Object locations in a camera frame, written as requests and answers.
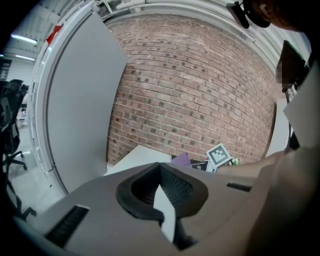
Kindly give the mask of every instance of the vent slot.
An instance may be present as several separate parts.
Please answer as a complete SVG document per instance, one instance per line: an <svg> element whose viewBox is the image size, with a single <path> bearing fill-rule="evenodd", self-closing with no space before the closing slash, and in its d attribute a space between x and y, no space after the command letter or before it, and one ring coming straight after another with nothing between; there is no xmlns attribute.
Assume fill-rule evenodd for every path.
<svg viewBox="0 0 320 256"><path fill-rule="evenodd" d="M73 207L45 237L57 246L64 247L88 212L86 207Z"/></svg>
<svg viewBox="0 0 320 256"><path fill-rule="evenodd" d="M250 192L250 190L252 189L252 186L249 185L245 185L245 184L239 184L239 183L234 183L234 182L229 182L227 185L227 187L235 189L235 190L241 190L244 192Z"/></svg>

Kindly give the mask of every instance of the white floor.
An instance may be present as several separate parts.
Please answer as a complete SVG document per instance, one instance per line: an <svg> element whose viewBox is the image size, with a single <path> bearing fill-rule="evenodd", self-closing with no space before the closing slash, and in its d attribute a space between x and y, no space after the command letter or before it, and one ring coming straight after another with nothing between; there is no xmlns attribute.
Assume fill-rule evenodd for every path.
<svg viewBox="0 0 320 256"><path fill-rule="evenodd" d="M16 194L22 201L22 212L32 207L39 216L46 209L61 199L57 188L50 187L44 173L38 167L36 158L32 151L28 128L19 129L20 145L17 151L24 153L24 158L17 156L15 159L24 161L27 170L22 165L12 164L9 169L9 180L11 181ZM29 215L27 221L32 224L35 217Z"/></svg>

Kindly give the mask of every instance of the white table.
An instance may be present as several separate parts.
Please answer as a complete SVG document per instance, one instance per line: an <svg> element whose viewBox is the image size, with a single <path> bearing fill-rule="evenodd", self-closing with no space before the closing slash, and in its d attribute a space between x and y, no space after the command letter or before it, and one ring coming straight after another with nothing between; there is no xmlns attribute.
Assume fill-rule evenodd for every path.
<svg viewBox="0 0 320 256"><path fill-rule="evenodd" d="M104 176L155 162L170 163L171 160L172 157L169 154L161 153L148 147L138 145Z"/></svg>

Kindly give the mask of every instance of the gray panel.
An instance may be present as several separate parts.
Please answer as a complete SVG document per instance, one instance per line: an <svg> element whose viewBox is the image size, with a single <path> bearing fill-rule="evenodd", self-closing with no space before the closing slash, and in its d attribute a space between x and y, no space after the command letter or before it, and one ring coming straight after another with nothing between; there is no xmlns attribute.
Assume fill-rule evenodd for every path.
<svg viewBox="0 0 320 256"><path fill-rule="evenodd" d="M127 55L91 15L66 45L50 86L48 139L68 192L106 173L112 106Z"/></svg>
<svg viewBox="0 0 320 256"><path fill-rule="evenodd" d="M88 207L83 221L65 245L83 256L164 256L178 250L163 235L159 223L132 217L118 203L120 182L152 164L146 164L89 181L37 217L34 228L47 234L75 205Z"/></svg>
<svg viewBox="0 0 320 256"><path fill-rule="evenodd" d="M73 206L82 205L90 208L90 211L67 242L66 250L84 256L177 255L180 252L165 238L157 221L132 217L116 199L118 184L150 165L134 167L87 182L40 215L34 227L45 235ZM196 215L182 219L186 234L199 242L226 223L251 194L228 188L226 184L239 182L252 185L255 181L251 178L169 165L199 179L208 188L209 198L202 209Z"/></svg>

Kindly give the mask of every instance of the black object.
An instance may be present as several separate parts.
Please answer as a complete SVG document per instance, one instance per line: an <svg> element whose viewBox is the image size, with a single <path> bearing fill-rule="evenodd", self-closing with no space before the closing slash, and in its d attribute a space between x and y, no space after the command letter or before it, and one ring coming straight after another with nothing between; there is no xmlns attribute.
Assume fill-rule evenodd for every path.
<svg viewBox="0 0 320 256"><path fill-rule="evenodd" d="M16 160L15 157L20 155L22 158L24 157L24 155L22 154L22 151L18 151L12 155L6 155L5 156L5 160L3 161L3 164L2 166L5 166L5 165L11 165L11 164L16 164L16 165L21 165L23 166L23 169L26 171L27 170L27 166L24 162L22 161L19 161L19 160Z"/></svg>
<svg viewBox="0 0 320 256"><path fill-rule="evenodd" d="M295 132L292 133L292 136L291 136L290 142L289 142L289 147L290 147L290 149L293 149L293 150L297 150L300 147L300 144L298 142L298 139L297 139Z"/></svg>
<svg viewBox="0 0 320 256"><path fill-rule="evenodd" d="M231 13L236 23L238 23L244 29L248 29L250 27L246 15L254 24L261 28L267 28L270 26L270 22L265 21L258 14L256 14L252 5L252 0L243 0L244 9L241 8L238 1L234 3L227 3L226 8Z"/></svg>
<svg viewBox="0 0 320 256"><path fill-rule="evenodd" d="M299 86L305 79L309 68L306 61L287 40L284 40L279 62L276 67L276 79L282 84L282 92L293 84Z"/></svg>
<svg viewBox="0 0 320 256"><path fill-rule="evenodd" d="M122 181L117 186L116 199L133 217L155 220L161 225L164 215L153 207L159 185L175 209L173 244L180 250L186 249L197 241L186 235L181 218L195 215L209 195L206 185L200 180L165 163L154 163L149 168Z"/></svg>
<svg viewBox="0 0 320 256"><path fill-rule="evenodd" d="M229 182L226 186L228 188L232 188L232 189L235 189L235 190L241 190L241 191L244 191L244 192L250 192L250 190L252 189L252 186L245 185L245 184L234 183L234 182Z"/></svg>
<svg viewBox="0 0 320 256"><path fill-rule="evenodd" d="M24 221L27 220L27 217L29 216L29 214L31 214L33 216L37 216L37 212L31 207L28 207L24 212L22 212L22 201L21 201L20 197L17 196L16 191L9 180L9 164L6 164L6 172L3 173L3 175L4 175L5 188L6 189L9 188L11 190L11 192L13 193L13 195L15 196L16 206L12 203L11 200L10 200L10 205L9 205L13 211L13 214Z"/></svg>
<svg viewBox="0 0 320 256"><path fill-rule="evenodd" d="M10 86L10 82L0 80L0 96L3 96L5 94L9 86Z"/></svg>
<svg viewBox="0 0 320 256"><path fill-rule="evenodd" d="M45 237L57 246L63 247L88 212L88 208L78 205L73 207Z"/></svg>
<svg viewBox="0 0 320 256"><path fill-rule="evenodd" d="M248 18L257 26L261 28L267 28L270 26L270 22L261 18L260 15L256 14L254 7L253 7L253 0L243 0L243 8L245 14Z"/></svg>
<svg viewBox="0 0 320 256"><path fill-rule="evenodd" d="M286 98L286 103L289 104L290 99L289 99L289 94L288 94L288 89L285 90L285 98ZM290 149L290 140L291 140L291 124L289 123L289 137L288 137L288 142L286 144L286 148L284 150L284 153L288 153Z"/></svg>
<svg viewBox="0 0 320 256"><path fill-rule="evenodd" d="M248 29L250 27L249 22L246 18L245 12L241 9L239 2L227 3L226 8L231 13L232 17L235 19L241 27Z"/></svg>

